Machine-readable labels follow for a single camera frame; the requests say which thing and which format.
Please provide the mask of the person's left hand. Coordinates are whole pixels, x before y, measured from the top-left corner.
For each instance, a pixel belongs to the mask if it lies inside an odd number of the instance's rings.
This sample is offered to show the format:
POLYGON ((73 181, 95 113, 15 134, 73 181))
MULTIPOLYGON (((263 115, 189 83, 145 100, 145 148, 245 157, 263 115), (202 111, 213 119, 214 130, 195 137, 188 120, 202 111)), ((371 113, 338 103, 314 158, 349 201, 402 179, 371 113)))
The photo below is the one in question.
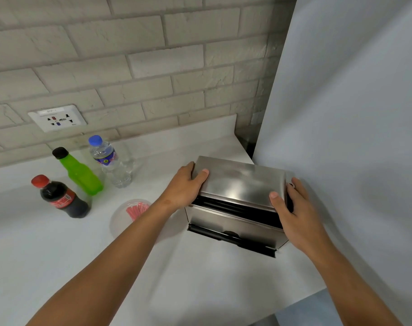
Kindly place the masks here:
POLYGON ((199 190, 192 187, 192 171, 195 163, 189 162, 179 168, 156 201, 156 205, 174 213, 176 210, 190 205, 198 196, 199 190))

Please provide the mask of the person's right hand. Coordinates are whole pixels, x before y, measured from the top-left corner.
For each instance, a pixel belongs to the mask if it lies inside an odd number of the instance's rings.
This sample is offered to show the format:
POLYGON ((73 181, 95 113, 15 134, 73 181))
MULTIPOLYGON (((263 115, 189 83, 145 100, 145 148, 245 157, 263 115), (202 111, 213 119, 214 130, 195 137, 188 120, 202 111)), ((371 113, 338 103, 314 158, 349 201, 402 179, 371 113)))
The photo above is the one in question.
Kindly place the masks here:
POLYGON ((286 188, 293 203, 293 212, 289 210, 288 217, 279 217, 283 230, 296 248, 314 259, 332 242, 302 182, 293 177, 286 188))

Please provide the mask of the stainless steel dispenser box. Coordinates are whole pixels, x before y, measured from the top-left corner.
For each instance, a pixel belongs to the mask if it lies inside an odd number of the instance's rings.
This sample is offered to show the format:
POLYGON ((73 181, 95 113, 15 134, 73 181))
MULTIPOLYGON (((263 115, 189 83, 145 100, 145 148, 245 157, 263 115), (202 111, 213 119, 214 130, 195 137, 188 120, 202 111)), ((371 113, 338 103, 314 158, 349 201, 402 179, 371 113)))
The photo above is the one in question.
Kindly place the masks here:
POLYGON ((192 177, 203 169, 208 178, 185 208, 188 231, 275 258, 288 238, 269 194, 277 192, 293 212, 286 171, 199 156, 192 177))

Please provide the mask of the person's right forearm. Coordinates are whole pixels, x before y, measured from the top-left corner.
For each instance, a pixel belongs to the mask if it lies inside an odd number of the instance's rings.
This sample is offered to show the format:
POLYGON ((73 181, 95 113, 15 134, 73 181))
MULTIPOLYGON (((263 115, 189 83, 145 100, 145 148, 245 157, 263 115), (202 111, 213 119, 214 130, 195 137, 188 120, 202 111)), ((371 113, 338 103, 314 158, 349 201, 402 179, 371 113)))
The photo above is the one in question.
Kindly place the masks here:
POLYGON ((323 278, 344 326, 403 326, 329 238, 306 255, 323 278))

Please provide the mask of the person's left forearm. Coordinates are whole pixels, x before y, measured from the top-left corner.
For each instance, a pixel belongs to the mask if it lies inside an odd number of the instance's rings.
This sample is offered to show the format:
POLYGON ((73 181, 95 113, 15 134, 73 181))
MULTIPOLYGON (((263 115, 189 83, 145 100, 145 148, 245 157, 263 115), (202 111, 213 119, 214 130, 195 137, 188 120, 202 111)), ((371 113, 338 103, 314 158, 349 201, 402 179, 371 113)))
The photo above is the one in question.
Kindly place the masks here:
POLYGON ((170 216, 158 199, 35 313, 26 326, 109 326, 170 216))

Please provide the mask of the bundle of pink sachets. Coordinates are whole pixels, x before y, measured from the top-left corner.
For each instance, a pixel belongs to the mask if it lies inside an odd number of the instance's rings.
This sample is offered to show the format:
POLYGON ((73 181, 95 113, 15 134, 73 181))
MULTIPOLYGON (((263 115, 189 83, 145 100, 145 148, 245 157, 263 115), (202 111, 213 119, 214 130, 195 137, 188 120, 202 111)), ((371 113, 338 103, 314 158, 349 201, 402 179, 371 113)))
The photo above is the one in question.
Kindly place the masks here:
POLYGON ((144 202, 138 202, 132 206, 128 206, 126 208, 126 212, 129 215, 130 219, 134 222, 137 220, 147 209, 149 208, 149 204, 144 202))

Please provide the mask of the clear round plastic container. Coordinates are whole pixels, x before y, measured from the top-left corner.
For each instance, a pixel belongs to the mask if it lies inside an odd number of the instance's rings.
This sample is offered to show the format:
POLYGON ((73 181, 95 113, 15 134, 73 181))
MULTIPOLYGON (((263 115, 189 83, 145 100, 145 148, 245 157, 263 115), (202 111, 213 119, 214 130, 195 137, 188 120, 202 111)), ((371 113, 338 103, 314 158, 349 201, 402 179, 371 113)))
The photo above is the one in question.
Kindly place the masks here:
POLYGON ((144 199, 131 199, 126 202, 123 202, 113 213, 110 223, 109 231, 113 239, 116 239, 123 231, 125 231, 133 221, 130 219, 129 215, 126 212, 128 206, 132 206, 138 202, 144 202, 151 205, 151 203, 144 199))

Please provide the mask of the clear water bottle blue cap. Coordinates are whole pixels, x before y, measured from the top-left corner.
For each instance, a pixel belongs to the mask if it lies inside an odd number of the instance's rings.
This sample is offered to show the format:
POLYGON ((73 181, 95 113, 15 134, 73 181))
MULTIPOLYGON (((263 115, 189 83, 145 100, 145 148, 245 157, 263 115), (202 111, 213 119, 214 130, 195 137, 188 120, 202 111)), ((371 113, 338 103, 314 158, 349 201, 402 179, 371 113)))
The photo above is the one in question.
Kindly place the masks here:
POLYGON ((117 188, 129 186, 132 182, 132 174, 119 158, 113 145, 100 135, 89 137, 88 142, 91 157, 100 164, 111 183, 117 188))

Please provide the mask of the white tall cabinet panel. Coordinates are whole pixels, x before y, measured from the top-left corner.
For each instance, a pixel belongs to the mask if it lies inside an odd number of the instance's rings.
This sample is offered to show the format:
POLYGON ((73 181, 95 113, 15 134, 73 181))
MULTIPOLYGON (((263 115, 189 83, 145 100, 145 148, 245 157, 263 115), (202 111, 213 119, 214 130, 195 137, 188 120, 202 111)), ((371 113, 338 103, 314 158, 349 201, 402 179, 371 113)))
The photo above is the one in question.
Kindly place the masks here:
POLYGON ((293 172, 412 326, 412 0, 297 0, 254 162, 293 172))

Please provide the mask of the green bottle with black cap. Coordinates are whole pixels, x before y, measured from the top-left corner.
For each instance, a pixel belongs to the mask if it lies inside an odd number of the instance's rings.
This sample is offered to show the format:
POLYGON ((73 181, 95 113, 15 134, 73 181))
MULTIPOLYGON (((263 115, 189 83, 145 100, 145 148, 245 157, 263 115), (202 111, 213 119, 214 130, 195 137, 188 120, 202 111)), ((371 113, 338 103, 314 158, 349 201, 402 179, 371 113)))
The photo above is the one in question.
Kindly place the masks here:
POLYGON ((52 155, 67 170, 68 177, 89 196, 95 196, 104 189, 99 177, 85 164, 74 158, 64 147, 52 150, 52 155))

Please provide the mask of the cola bottle with red cap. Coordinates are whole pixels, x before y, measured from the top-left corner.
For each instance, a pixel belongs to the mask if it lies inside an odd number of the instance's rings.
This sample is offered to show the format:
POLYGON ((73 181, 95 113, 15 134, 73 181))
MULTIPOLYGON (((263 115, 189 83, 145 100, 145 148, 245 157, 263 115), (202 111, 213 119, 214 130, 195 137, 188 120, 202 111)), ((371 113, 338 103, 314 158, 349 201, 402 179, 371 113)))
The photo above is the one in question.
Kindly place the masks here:
POLYGON ((79 198, 68 186, 59 181, 51 181, 45 175, 37 175, 31 184, 39 189, 41 198, 54 208, 62 210, 71 218, 81 219, 88 215, 91 207, 79 198))

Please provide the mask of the white wall power socket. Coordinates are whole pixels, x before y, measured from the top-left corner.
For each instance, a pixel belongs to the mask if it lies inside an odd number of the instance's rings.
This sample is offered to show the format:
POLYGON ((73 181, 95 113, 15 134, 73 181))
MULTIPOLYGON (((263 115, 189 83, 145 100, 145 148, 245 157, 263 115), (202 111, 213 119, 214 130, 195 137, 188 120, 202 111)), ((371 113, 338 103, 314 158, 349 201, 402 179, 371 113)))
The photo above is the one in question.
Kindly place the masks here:
POLYGON ((87 122, 74 104, 28 112, 28 116, 43 132, 61 131, 86 126, 87 122))

